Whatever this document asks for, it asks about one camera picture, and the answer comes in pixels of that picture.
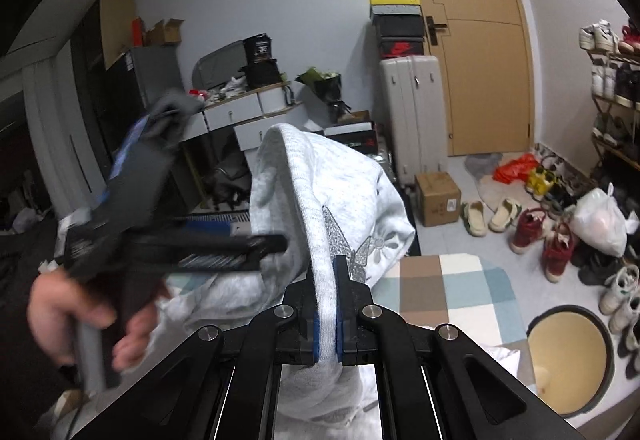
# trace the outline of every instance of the plastic bag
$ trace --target plastic bag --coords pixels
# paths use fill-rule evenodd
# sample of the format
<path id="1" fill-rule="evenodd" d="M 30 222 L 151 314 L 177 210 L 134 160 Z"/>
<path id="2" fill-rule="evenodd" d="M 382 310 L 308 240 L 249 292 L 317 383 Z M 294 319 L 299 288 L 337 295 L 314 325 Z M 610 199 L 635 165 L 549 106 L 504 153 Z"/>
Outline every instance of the plastic bag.
<path id="1" fill-rule="evenodd" d="M 571 230 L 601 253 L 621 257 L 626 249 L 626 235 L 638 228 L 638 217 L 632 211 L 625 220 L 613 195 L 613 184 L 605 193 L 596 188 L 578 200 Z"/>
<path id="2" fill-rule="evenodd" d="M 495 168 L 494 180 L 503 184 L 510 184 L 514 180 L 527 181 L 529 172 L 538 167 L 540 163 L 531 153 L 525 153 L 515 160 L 510 160 L 505 165 Z"/>

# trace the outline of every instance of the drawer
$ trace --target drawer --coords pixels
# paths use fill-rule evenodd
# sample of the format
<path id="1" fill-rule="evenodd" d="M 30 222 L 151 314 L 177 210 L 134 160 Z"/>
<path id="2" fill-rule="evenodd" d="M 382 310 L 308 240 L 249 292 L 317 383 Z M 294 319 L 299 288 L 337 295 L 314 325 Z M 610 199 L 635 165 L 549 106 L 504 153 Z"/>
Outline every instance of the drawer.
<path id="1" fill-rule="evenodd" d="M 189 139 L 193 139 L 194 137 L 198 137 L 199 135 L 203 135 L 207 133 L 207 124 L 204 120 L 204 114 L 202 112 L 198 112 L 195 115 L 192 115 L 187 122 L 187 126 L 184 129 L 184 137 L 183 141 L 188 141 Z"/>
<path id="2" fill-rule="evenodd" d="M 220 106 L 208 108 L 204 110 L 204 115 L 207 118 L 209 131 L 213 131 L 218 128 L 224 128 L 225 126 L 235 125 L 242 121 L 261 117 L 262 110 L 260 109 L 258 94 L 251 94 L 228 101 Z"/>
<path id="3" fill-rule="evenodd" d="M 273 125 L 288 123 L 296 128 L 302 128 L 302 125 L 306 123 L 307 120 L 308 117 L 306 115 L 305 106 L 298 105 L 292 107 L 285 113 L 281 113 L 280 115 L 265 117 L 258 121 L 238 125 L 234 127 L 234 131 L 236 132 L 236 138 L 238 138 L 240 149 L 244 151 L 246 149 L 259 147 L 265 133 L 267 133 L 267 130 Z"/>

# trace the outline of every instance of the black door handle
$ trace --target black door handle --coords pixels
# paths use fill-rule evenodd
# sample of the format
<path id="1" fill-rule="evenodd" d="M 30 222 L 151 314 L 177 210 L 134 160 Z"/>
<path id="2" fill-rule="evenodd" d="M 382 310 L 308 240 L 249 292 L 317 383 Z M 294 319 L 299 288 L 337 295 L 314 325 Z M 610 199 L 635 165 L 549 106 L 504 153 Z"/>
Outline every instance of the black door handle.
<path id="1" fill-rule="evenodd" d="M 429 32 L 429 41 L 431 45 L 438 45 L 438 35 L 436 33 L 437 29 L 446 29 L 448 27 L 447 24 L 434 24 L 433 16 L 425 16 L 425 20 L 427 20 L 427 32 Z"/>

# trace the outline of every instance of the hand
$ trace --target hand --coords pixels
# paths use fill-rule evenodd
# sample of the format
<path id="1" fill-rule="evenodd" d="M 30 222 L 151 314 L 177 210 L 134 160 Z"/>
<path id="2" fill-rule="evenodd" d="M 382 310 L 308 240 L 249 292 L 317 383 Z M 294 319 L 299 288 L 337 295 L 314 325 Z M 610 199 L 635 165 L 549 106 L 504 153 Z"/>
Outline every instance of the hand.
<path id="1" fill-rule="evenodd" d="M 169 297 L 164 285 L 158 295 Z M 27 319 L 36 343 L 58 365 L 74 364 L 72 319 L 104 329 L 116 320 L 111 306 L 90 294 L 64 269 L 40 274 L 33 282 Z M 144 357 L 149 336 L 158 324 L 156 305 L 150 302 L 127 322 L 127 334 L 113 347 L 113 369 L 121 372 Z"/>

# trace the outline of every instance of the red shoe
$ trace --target red shoe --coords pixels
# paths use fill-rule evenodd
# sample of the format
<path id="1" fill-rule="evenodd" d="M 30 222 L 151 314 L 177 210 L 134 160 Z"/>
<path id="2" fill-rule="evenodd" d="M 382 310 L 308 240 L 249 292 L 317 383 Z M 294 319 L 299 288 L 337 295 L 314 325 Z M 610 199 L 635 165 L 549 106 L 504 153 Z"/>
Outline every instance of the red shoe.
<path id="1" fill-rule="evenodd" d="M 575 237 L 569 226 L 564 222 L 558 224 L 553 234 L 545 240 L 545 250 L 542 253 L 542 266 L 546 279 L 551 283 L 560 281 L 574 248 Z"/>
<path id="2" fill-rule="evenodd" d="M 509 247 L 517 255 L 522 255 L 527 247 L 542 237 L 542 224 L 546 218 L 544 209 L 527 209 L 518 220 L 518 227 Z"/>

